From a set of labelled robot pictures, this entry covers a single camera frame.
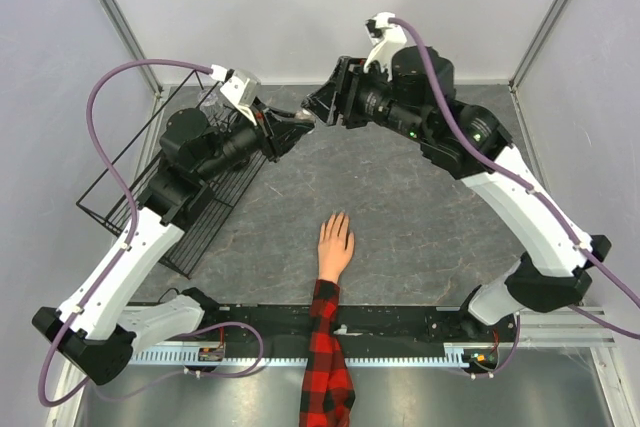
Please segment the mannequin hand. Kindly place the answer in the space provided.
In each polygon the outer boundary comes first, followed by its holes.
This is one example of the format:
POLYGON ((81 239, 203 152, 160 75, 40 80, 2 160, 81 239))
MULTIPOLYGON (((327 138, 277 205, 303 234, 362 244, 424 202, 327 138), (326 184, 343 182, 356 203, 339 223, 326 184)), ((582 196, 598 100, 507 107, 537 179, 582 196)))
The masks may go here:
POLYGON ((322 223, 317 246, 318 278, 337 284, 355 250, 355 235, 345 212, 332 214, 322 223))

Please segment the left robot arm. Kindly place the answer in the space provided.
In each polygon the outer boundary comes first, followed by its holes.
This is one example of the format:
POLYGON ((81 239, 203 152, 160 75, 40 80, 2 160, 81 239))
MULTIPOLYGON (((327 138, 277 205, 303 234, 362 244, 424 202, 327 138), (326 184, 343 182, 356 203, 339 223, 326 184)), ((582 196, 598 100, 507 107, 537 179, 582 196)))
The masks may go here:
POLYGON ((111 382, 135 354, 160 342, 189 333, 208 340, 218 332, 214 303, 198 290, 136 316, 125 308, 212 202, 216 178, 256 153, 279 159, 315 127, 305 109, 291 113, 255 103, 250 111, 253 119, 229 115, 224 126, 198 108, 174 113, 159 141, 158 169, 117 243, 69 299, 34 315, 34 327, 93 383, 111 382))

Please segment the nail polish bottle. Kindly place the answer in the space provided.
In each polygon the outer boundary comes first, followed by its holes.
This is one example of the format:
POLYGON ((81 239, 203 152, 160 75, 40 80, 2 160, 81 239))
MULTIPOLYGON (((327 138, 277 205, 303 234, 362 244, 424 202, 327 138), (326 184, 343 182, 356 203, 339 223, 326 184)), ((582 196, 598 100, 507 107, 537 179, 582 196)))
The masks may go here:
POLYGON ((305 134, 311 133, 316 127, 316 117, 313 113, 306 109, 300 109, 295 112, 294 118, 297 126, 305 134))

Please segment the red plaid sleeve forearm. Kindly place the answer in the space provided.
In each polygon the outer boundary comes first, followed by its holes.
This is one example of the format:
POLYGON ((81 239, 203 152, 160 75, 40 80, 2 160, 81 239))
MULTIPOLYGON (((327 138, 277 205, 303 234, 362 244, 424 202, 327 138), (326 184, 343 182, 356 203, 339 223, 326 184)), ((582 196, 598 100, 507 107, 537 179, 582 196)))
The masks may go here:
POLYGON ((349 426, 356 400, 343 350, 334 333, 339 307, 337 284, 317 280, 310 307, 313 359, 302 381, 299 425, 302 427, 349 426))

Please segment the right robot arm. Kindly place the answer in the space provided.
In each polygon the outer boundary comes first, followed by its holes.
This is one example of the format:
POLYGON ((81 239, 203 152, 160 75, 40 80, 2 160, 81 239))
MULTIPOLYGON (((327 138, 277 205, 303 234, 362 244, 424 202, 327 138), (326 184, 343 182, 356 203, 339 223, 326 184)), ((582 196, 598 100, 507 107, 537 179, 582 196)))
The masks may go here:
POLYGON ((457 318, 465 338, 483 339, 494 324, 524 308, 548 313, 580 303, 592 283, 588 270, 606 258, 610 240, 549 211, 538 198, 541 184, 508 130, 488 109, 457 100, 453 64, 433 48, 427 52, 466 139, 513 178, 485 166, 460 144, 437 107, 415 46, 394 55, 390 74, 366 69, 360 58, 340 57, 329 80, 302 106, 327 125, 354 129, 373 122, 418 143, 426 159, 479 195, 518 238, 525 249, 520 260, 465 299, 457 318))

